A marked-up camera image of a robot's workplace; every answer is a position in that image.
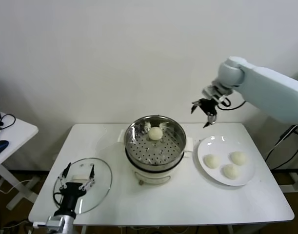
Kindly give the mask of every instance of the dough ball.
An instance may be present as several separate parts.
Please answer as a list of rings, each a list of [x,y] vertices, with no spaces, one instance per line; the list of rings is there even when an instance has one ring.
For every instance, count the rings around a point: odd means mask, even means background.
[[[229,179],[236,179],[239,177],[240,172],[238,168],[233,164],[227,164],[222,168],[224,175]]]
[[[153,127],[150,129],[148,134],[151,140],[160,140],[163,136],[163,131],[159,127]]]
[[[216,155],[206,155],[204,157],[204,163],[211,169],[215,169],[220,165],[220,158]]]
[[[239,166],[242,166],[246,163],[247,157],[246,154],[243,152],[233,152],[230,155],[231,160]]]

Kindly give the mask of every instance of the white robotic arm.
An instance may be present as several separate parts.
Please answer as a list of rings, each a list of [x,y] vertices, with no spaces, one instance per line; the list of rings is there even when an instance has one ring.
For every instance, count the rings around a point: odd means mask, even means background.
[[[203,90],[207,99],[193,102],[207,115],[204,126],[214,124],[216,105],[236,90],[243,99],[274,119],[298,125],[298,81],[264,67],[257,67],[239,57],[229,57],[218,71],[218,77]]]

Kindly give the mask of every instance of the stainless steel steamer basket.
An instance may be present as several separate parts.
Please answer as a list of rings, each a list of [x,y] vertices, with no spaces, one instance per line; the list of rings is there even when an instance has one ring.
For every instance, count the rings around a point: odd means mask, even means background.
[[[153,141],[148,132],[160,127],[163,136]],[[130,162],[145,172],[161,173],[179,164],[186,146],[186,134],[176,121],[164,116],[146,116],[136,120],[124,136],[126,155]]]

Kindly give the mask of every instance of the glass lid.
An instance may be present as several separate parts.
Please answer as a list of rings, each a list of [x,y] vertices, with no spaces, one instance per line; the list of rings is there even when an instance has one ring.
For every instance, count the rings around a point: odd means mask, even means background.
[[[99,158],[83,158],[73,162],[68,171],[65,182],[86,183],[89,179],[93,166],[95,184],[88,189],[84,196],[78,199],[74,210],[78,215],[86,213],[101,204],[108,195],[112,185],[111,168],[105,161]],[[59,203],[62,199],[62,196],[59,194],[59,188],[61,185],[61,180],[57,178],[53,189],[53,199],[57,207],[59,207]]]

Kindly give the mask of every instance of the white cable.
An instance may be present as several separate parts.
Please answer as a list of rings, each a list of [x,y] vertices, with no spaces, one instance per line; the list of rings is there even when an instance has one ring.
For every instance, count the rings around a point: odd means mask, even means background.
[[[2,228],[0,231],[2,231],[3,229],[14,228],[14,227],[16,227],[16,226],[21,225],[22,223],[28,223],[28,221],[27,221],[27,220],[23,220],[22,222],[20,222],[20,223],[18,223],[18,224],[16,224],[16,225],[13,225],[13,226],[10,226],[10,227],[4,227],[4,228]]]
[[[142,230],[142,229],[147,229],[147,228],[150,228],[150,227],[144,227],[144,228],[134,228],[134,227],[130,227],[131,229],[133,230]]]
[[[298,125],[295,125],[277,144],[275,144],[274,145],[274,147],[271,149],[271,150],[269,150],[266,154],[269,154],[270,153],[270,151],[272,151],[273,149],[275,149],[281,142],[283,142],[286,138],[287,138],[287,136],[292,132],[292,131],[294,131],[294,129],[295,128],[297,128],[298,127]]]
[[[184,230],[183,232],[181,232],[181,233],[177,233],[177,232],[175,232],[171,227],[168,227],[173,233],[175,233],[175,234],[184,234],[186,231],[188,231],[188,229],[189,229],[189,227],[187,227],[186,228],[186,230]]]
[[[27,179],[27,180],[23,180],[23,181],[21,181],[21,182],[19,182],[19,183],[17,183],[15,186],[13,186],[11,189],[9,189],[9,191],[8,192],[4,192],[3,190],[1,190],[0,189],[0,192],[2,192],[3,194],[8,194],[8,193],[10,193],[11,192],[11,190],[13,190],[15,187],[17,187],[19,184],[22,184],[22,183],[24,183],[24,182],[28,182],[28,181],[31,181],[31,179]]]

